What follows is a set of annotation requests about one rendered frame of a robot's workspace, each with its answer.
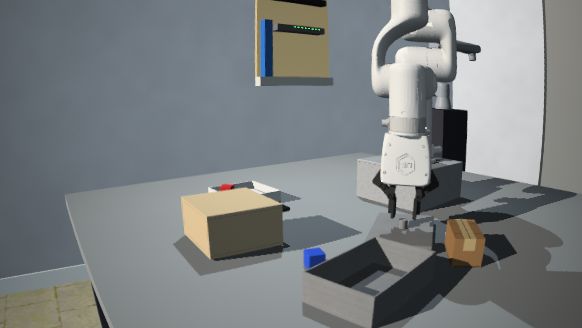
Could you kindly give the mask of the light wooden cabinet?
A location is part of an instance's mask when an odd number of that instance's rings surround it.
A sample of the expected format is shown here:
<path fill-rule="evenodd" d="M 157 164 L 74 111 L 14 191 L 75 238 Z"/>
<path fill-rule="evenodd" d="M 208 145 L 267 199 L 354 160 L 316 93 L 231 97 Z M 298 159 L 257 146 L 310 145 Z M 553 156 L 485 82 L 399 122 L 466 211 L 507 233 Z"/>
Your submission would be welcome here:
<path fill-rule="evenodd" d="M 290 207 L 248 188 L 181 196 L 185 235 L 210 259 L 283 245 Z"/>

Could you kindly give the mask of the red block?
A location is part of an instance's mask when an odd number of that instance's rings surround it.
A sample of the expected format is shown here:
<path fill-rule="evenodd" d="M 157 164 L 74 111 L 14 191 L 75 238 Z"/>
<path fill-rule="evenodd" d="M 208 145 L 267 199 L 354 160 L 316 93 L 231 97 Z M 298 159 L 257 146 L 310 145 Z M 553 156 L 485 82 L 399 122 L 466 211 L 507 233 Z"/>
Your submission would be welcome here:
<path fill-rule="evenodd" d="M 234 185 L 231 184 L 223 184 L 222 186 L 220 186 L 220 191 L 221 190 L 231 190 L 234 189 Z"/>

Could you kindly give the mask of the blue block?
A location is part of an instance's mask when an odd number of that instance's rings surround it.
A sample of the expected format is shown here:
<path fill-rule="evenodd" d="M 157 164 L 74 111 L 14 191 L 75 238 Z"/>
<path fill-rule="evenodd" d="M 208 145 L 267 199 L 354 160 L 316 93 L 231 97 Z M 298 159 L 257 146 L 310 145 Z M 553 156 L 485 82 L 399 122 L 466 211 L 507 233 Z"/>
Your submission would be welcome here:
<path fill-rule="evenodd" d="M 320 248 L 304 249 L 304 265 L 307 269 L 326 261 L 326 254 Z"/>

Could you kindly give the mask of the brown cardboard box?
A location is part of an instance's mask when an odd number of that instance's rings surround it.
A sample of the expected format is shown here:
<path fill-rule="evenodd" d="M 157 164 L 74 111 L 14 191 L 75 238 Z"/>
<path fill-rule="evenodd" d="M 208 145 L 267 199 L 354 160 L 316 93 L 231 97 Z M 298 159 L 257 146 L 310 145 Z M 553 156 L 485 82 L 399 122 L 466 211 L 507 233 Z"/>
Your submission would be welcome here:
<path fill-rule="evenodd" d="M 481 267 L 485 240 L 475 220 L 447 219 L 444 245 L 451 268 Z"/>

